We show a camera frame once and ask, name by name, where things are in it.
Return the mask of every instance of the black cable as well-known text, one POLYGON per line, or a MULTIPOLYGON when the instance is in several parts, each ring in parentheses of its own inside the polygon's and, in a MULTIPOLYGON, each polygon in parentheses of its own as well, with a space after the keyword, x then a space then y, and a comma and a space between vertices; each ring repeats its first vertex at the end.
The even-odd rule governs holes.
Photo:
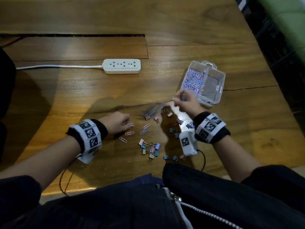
POLYGON ((202 153, 203 158, 204 158, 204 164, 203 164, 203 167, 202 167, 202 169, 201 169, 201 172, 202 172, 203 169, 204 169, 204 167, 206 166, 206 157, 205 157, 204 153, 203 153, 201 150, 197 149, 197 151, 200 152, 200 153, 202 153))
POLYGON ((64 194, 64 195, 66 195, 66 196, 68 196, 67 194, 66 194, 66 190, 67 190, 67 187, 68 187, 68 184, 67 184, 67 187, 66 187, 66 189, 65 189, 65 191, 63 191, 63 189, 62 189, 62 187, 61 187, 61 179, 63 178, 63 174, 66 172, 66 170, 67 170, 67 168, 73 163, 73 162, 75 162, 76 161, 76 159, 78 159, 78 158, 80 158, 80 157, 82 157, 83 155, 79 155, 79 156, 77 156, 76 158, 74 158, 74 160, 63 170, 63 173, 61 174, 61 176, 60 176, 60 179, 59 179, 59 188, 60 188, 60 190, 61 190, 61 192, 64 194))

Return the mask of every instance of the clear plastic box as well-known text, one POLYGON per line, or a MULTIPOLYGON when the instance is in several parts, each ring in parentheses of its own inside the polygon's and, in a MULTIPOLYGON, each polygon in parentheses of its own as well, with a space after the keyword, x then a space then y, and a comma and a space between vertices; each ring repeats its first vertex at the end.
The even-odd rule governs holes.
POLYGON ((184 76, 180 89, 183 89, 186 75, 190 69, 204 72, 201 85, 202 91, 198 94, 196 93, 197 100, 208 106, 218 104, 222 95, 226 74, 217 70, 217 66, 211 62, 203 61, 200 63, 198 61, 192 61, 184 76))

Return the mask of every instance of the forearm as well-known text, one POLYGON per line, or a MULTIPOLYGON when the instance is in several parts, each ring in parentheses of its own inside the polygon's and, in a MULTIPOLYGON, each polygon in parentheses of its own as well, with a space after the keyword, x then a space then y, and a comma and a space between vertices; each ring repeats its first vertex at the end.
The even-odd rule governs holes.
POLYGON ((0 179, 28 175, 38 181, 44 190, 76 158, 80 151, 81 147, 78 142, 73 137, 67 136, 0 172, 0 179))
POLYGON ((213 144, 213 147, 233 181, 243 181, 254 169, 262 166, 229 135, 213 144))

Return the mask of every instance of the blue paper clip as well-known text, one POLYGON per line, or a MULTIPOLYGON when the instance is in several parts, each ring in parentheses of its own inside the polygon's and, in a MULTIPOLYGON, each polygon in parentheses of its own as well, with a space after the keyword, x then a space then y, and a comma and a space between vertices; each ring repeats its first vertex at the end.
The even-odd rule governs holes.
POLYGON ((147 129, 144 129, 140 134, 143 135, 144 133, 146 133, 147 129))

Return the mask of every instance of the white wristband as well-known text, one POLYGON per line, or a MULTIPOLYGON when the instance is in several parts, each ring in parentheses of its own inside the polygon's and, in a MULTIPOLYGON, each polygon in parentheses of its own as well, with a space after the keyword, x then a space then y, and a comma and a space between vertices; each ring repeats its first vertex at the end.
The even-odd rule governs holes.
POLYGON ((101 133, 96 124, 88 119, 83 120, 80 124, 71 125, 70 128, 75 129, 84 142, 85 150, 83 154, 80 154, 82 157, 78 159, 88 164, 93 159, 94 153, 102 147, 101 133))
POLYGON ((224 123, 216 113, 212 113, 205 118, 196 129, 195 133, 205 142, 210 142, 212 138, 227 124, 224 123))

